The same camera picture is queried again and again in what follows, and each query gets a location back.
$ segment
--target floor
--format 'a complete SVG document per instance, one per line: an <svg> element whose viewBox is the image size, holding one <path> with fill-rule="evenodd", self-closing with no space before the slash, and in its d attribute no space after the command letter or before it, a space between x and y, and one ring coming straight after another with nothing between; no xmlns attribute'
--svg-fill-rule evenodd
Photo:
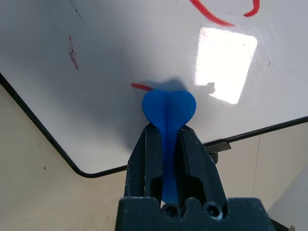
<svg viewBox="0 0 308 231"><path fill-rule="evenodd" d="M308 164L308 124L234 142L217 168L228 197L266 209ZM125 172L77 175L0 86L0 230L112 231Z"/></svg>

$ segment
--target clamp jaw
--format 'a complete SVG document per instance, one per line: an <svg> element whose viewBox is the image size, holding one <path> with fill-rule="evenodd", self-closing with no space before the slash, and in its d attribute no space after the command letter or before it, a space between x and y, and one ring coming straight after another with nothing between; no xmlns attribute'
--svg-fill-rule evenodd
<svg viewBox="0 0 308 231"><path fill-rule="evenodd" d="M214 161L188 126L178 131L174 161L178 204L161 208L161 137L147 125L128 161L115 231L275 231L259 199L226 199Z"/></svg>

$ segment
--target red marker line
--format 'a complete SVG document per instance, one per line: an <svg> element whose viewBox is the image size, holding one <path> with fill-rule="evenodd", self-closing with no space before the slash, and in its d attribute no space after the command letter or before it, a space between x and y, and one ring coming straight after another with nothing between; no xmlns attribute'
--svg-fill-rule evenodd
<svg viewBox="0 0 308 231"><path fill-rule="evenodd" d="M200 11L201 14L203 14L208 20L212 21L213 23L217 23L221 26L234 26L234 24L225 22L219 18L217 18L215 15L213 15L201 2L200 0L191 0L191 3L195 6L195 8Z"/></svg>
<svg viewBox="0 0 308 231"><path fill-rule="evenodd" d="M78 64L78 61L77 61L76 53L73 49L72 36L71 35L68 36L68 39L69 39L69 45L70 45L70 50L68 51L69 57L71 58L72 63L75 66L75 69L79 70L79 64Z"/></svg>
<svg viewBox="0 0 308 231"><path fill-rule="evenodd" d="M140 84L140 83L131 83L130 84L133 88L141 89L141 90L154 90L154 88L151 88L149 86Z"/></svg>
<svg viewBox="0 0 308 231"><path fill-rule="evenodd" d="M254 8L250 12L244 14L244 16L251 17L251 16L254 16L256 13L258 13L260 9L260 0L253 0L253 4L254 4Z"/></svg>

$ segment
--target screw hole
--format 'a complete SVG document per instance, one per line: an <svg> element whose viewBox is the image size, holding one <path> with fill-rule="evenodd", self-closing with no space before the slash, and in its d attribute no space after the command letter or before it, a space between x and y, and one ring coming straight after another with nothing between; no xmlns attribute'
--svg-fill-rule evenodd
<svg viewBox="0 0 308 231"><path fill-rule="evenodd" d="M221 220L223 214L220 207L216 203L205 204L206 211L208 215L214 220Z"/></svg>
<svg viewBox="0 0 308 231"><path fill-rule="evenodd" d="M165 208L165 214L169 218L176 217L178 215L178 209L174 205L167 205Z"/></svg>

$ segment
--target blue plastic piece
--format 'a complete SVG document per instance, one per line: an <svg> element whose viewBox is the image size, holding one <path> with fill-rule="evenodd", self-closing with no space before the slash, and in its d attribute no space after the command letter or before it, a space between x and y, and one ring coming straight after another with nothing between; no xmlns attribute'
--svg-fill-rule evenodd
<svg viewBox="0 0 308 231"><path fill-rule="evenodd" d="M164 92L153 90L142 100L146 118L160 130L164 160L164 183L162 200L178 203L174 176L174 151L178 130L190 119L196 110L196 100L185 90Z"/></svg>

